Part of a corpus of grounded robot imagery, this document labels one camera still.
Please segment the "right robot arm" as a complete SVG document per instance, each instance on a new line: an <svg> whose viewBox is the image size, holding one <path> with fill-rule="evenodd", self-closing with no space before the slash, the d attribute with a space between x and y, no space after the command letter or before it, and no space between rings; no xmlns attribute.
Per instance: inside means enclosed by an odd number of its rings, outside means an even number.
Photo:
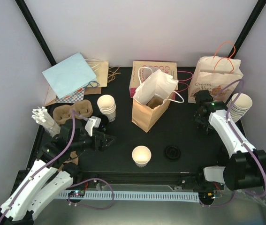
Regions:
<svg viewBox="0 0 266 225"><path fill-rule="evenodd" d="M228 113L226 104L213 100L208 90L195 94L198 106L194 119L206 130L214 130L223 146L218 154L218 165L203 168L196 184L206 189L213 182L230 190L255 187L266 188L266 152L257 150L242 134Z"/></svg>

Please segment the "kraft bag with white handles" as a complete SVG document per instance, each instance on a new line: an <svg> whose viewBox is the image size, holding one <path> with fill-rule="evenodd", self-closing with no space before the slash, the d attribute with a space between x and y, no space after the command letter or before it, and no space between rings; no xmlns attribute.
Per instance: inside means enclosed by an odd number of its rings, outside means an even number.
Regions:
<svg viewBox="0 0 266 225"><path fill-rule="evenodd" d="M175 90L178 81L160 69L149 67L138 70L140 85L133 96L132 122L145 132L153 127L171 102L184 103L184 98Z"/></svg>

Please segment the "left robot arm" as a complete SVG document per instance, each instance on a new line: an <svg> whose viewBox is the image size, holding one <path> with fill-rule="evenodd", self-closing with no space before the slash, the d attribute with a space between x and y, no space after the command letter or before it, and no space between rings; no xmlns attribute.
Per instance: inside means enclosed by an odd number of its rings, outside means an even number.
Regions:
<svg viewBox="0 0 266 225"><path fill-rule="evenodd" d="M71 152L104 151L116 138L89 120L67 121L59 134L42 146L31 169L13 194L0 206L0 225L32 225L40 212L62 191L92 181L70 161Z"/></svg>

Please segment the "single white paper cup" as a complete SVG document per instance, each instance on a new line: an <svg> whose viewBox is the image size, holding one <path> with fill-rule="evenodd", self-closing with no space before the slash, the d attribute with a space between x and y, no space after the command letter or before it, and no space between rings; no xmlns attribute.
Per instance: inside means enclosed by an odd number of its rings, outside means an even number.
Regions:
<svg viewBox="0 0 266 225"><path fill-rule="evenodd" d="M151 157L152 153L146 146L137 146L132 151L132 159L138 167L145 167Z"/></svg>

